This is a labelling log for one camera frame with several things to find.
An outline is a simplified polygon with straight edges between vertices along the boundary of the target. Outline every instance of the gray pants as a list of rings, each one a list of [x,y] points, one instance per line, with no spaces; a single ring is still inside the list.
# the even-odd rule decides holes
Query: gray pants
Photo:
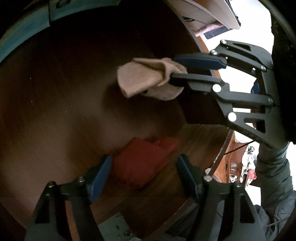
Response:
[[[271,241],[277,236],[285,225],[286,218],[291,215],[295,207],[296,191],[293,191],[289,161],[286,159],[287,147],[282,150],[273,150],[260,145],[259,148],[256,175],[261,187],[262,206],[255,205],[255,209],[261,220],[267,241]],[[198,205],[188,208],[186,213],[156,240],[184,241],[189,235],[198,208]],[[223,208],[224,202],[221,201],[217,207],[210,241],[217,241]]]

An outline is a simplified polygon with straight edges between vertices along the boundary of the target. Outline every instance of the dark green sleeve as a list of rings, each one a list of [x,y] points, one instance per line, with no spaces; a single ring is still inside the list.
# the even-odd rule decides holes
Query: dark green sleeve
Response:
[[[288,145],[281,150],[260,144],[256,175],[261,188],[261,206],[277,205],[293,192],[289,161],[286,159]]]

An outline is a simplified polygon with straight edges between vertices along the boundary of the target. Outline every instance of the folded cloth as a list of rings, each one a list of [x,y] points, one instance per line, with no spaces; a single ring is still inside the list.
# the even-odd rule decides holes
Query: folded cloth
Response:
[[[112,178],[121,186],[143,188],[168,164],[167,157],[179,142],[173,137],[163,137],[154,143],[134,137],[113,159]]]
[[[168,83],[171,73],[187,74],[187,70],[170,58],[134,58],[132,62],[118,68],[117,80],[121,92],[127,98],[142,93],[147,97],[172,100],[184,88]]]

